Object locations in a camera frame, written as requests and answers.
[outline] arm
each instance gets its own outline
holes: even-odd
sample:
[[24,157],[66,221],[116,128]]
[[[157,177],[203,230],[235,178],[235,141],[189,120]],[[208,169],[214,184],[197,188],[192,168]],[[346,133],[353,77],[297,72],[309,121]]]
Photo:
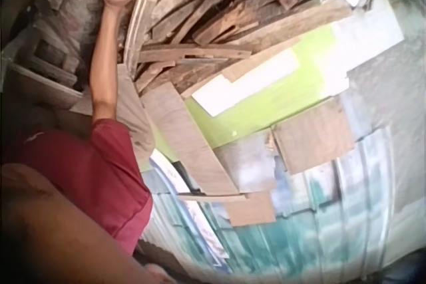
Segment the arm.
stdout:
[[90,74],[93,123],[116,118],[118,26],[122,10],[130,1],[105,0]]

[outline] sleeve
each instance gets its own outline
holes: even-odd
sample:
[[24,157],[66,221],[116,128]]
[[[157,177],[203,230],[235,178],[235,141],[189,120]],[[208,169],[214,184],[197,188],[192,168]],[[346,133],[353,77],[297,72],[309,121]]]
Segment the sleeve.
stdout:
[[97,120],[92,127],[90,143],[120,176],[133,179],[148,191],[134,156],[130,133],[124,124],[113,119]]

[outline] red shirt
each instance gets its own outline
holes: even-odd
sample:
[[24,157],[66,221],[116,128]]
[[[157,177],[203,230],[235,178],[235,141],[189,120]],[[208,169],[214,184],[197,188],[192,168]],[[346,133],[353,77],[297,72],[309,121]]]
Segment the red shirt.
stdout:
[[58,130],[39,131],[23,143],[18,162],[42,173],[133,254],[150,218],[152,196],[124,124],[96,121],[88,142]]

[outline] stacked lumber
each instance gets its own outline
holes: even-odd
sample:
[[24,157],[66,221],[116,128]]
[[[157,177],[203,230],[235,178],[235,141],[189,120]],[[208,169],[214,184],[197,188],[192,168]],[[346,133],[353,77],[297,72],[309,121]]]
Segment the stacked lumber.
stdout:
[[170,81],[186,98],[250,55],[350,14],[344,0],[137,0],[124,63],[139,95]]

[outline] wood scrap pile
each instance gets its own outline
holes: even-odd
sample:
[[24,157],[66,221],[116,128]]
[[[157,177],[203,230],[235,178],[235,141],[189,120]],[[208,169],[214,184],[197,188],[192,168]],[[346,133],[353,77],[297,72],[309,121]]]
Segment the wood scrap pile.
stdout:
[[136,0],[124,63],[139,94],[171,81],[186,98],[251,54],[350,14],[344,0]]

